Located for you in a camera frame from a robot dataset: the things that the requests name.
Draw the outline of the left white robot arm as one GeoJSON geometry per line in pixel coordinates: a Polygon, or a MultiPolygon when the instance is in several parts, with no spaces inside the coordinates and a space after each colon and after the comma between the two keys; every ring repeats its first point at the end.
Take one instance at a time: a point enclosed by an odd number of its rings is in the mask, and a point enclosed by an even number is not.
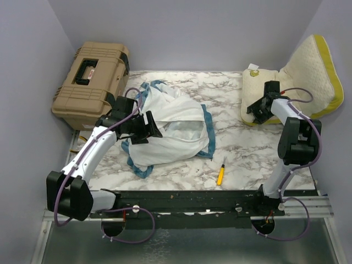
{"type": "Polygon", "coordinates": [[[132,144],[146,144],[150,137],[161,138],[151,111],[140,112],[142,98],[117,97],[113,108],[96,120],[91,136],[76,156],[59,172],[51,171],[46,178],[47,208],[69,219],[85,220],[90,213],[104,211],[115,217],[121,203],[114,192],[91,191],[89,182],[93,172],[107,151],[119,140],[132,144]]]}

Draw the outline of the yellow handled pliers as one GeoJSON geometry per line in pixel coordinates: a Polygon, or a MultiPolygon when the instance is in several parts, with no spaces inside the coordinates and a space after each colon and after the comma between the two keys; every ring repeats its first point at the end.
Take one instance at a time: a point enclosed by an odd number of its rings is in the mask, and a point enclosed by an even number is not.
{"type": "Polygon", "coordinates": [[[81,147],[87,142],[87,138],[84,136],[79,136],[77,140],[73,143],[73,146],[69,150],[70,153],[77,154],[79,153],[81,147]]]}

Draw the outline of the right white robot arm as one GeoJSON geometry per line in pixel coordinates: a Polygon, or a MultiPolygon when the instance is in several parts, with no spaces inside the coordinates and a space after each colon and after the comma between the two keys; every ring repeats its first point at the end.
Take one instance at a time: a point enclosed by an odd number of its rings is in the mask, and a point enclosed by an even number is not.
{"type": "Polygon", "coordinates": [[[252,114],[255,124],[263,124],[273,116],[283,124],[278,143],[279,162],[270,178],[261,186],[263,196],[254,199],[252,207],[258,215],[265,215],[272,207],[270,199],[281,199],[294,172],[309,167],[317,162],[322,151],[321,129],[318,119],[311,119],[298,110],[292,103],[310,103],[313,94],[303,88],[297,90],[307,93],[308,100],[291,99],[285,96],[288,88],[280,90],[279,81],[267,81],[263,96],[247,107],[247,114],[252,114]]]}

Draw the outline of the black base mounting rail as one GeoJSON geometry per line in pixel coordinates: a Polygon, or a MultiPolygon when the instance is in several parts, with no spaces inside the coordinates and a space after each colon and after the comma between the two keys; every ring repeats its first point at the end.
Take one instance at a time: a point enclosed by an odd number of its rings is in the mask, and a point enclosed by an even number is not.
{"type": "Polygon", "coordinates": [[[250,191],[112,191],[112,209],[91,217],[126,219],[129,229],[250,228],[251,217],[283,216],[280,199],[268,199],[261,190],[250,191]]]}

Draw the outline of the cream yellow-edged pillow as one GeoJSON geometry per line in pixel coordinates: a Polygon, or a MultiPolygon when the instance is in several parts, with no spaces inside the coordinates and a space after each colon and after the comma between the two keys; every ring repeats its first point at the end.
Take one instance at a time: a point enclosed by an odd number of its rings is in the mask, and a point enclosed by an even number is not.
{"type": "Polygon", "coordinates": [[[254,125],[247,108],[263,96],[267,81],[279,81],[280,89],[303,88],[310,91],[310,103],[293,102],[303,114],[318,119],[338,109],[344,101],[344,91],[339,80],[326,40],[321,35],[310,35],[291,55],[280,70],[261,69],[249,65],[242,73],[241,119],[254,125]]]}

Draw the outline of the yellow handled screwdriver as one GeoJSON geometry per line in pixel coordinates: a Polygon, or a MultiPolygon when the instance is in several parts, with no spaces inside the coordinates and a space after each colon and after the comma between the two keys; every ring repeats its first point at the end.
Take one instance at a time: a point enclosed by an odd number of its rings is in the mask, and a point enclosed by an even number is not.
{"type": "Polygon", "coordinates": [[[224,177],[224,172],[225,172],[225,166],[226,166],[226,160],[227,158],[224,157],[222,165],[220,167],[219,173],[218,173],[218,178],[217,178],[217,185],[221,186],[222,185],[222,181],[223,181],[223,177],[224,177]]]}

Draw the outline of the aluminium extrusion frame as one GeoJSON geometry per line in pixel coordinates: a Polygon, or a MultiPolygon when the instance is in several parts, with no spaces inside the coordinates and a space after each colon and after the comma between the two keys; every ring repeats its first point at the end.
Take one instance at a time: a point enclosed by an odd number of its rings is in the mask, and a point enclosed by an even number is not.
{"type": "Polygon", "coordinates": [[[322,218],[339,263],[346,263],[333,223],[328,196],[317,190],[288,190],[281,198],[269,198],[257,190],[195,191],[113,191],[90,190],[88,166],[97,166],[119,139],[115,132],[93,135],[61,172],[50,172],[46,179],[47,209],[53,220],[102,220],[103,235],[118,240],[124,229],[253,229],[272,239],[276,219],[322,218]]]}

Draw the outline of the white blue-trimmed pillowcase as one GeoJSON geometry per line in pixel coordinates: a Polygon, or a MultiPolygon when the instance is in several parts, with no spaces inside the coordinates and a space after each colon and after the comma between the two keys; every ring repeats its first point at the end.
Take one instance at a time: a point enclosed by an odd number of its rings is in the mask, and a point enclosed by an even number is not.
{"type": "Polygon", "coordinates": [[[212,115],[204,104],[193,100],[179,88],[154,80],[141,84],[141,111],[151,111],[161,138],[148,143],[121,143],[128,154],[127,164],[135,175],[145,179],[158,164],[187,160],[194,156],[212,159],[216,149],[212,115]]]}

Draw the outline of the tan plastic toolbox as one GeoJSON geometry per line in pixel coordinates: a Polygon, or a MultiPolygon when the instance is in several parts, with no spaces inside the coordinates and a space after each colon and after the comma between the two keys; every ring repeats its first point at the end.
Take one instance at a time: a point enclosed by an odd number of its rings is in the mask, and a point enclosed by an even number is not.
{"type": "Polygon", "coordinates": [[[110,111],[129,79],[129,50],[122,43],[85,42],[51,107],[72,129],[89,131],[110,111]]]}

